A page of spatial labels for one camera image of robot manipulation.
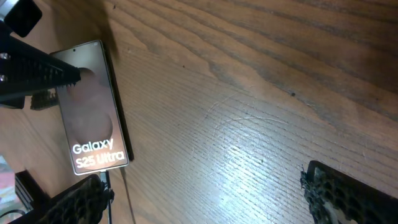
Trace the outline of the Galaxy S25 Ultra smartphone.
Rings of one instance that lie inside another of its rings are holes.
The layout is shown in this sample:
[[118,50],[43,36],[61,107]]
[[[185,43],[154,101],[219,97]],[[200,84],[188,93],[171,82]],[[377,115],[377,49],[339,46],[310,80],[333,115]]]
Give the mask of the Galaxy S25 Ultra smartphone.
[[56,89],[75,175],[127,166],[132,151],[102,41],[51,55],[76,67],[81,76],[75,84]]

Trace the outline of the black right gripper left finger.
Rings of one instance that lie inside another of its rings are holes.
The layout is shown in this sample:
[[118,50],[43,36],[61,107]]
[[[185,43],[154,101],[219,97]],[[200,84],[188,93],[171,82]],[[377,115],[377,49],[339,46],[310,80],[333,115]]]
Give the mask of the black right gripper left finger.
[[98,224],[114,192],[96,174],[50,199],[48,209],[29,212],[11,224]]

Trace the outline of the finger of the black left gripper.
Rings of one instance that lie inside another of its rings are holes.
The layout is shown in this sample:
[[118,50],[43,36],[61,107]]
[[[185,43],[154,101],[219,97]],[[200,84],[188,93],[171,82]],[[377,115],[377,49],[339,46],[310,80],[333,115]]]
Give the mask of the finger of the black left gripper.
[[30,109],[40,111],[57,105],[57,93],[51,92],[50,90],[44,90],[32,95]]
[[11,36],[1,23],[1,102],[81,80],[80,70]]

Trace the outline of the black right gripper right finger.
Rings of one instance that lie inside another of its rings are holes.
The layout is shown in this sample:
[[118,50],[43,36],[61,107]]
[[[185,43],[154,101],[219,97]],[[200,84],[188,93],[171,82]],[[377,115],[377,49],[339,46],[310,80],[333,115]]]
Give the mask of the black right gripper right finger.
[[397,199],[319,161],[300,172],[303,196],[317,224],[397,224]]

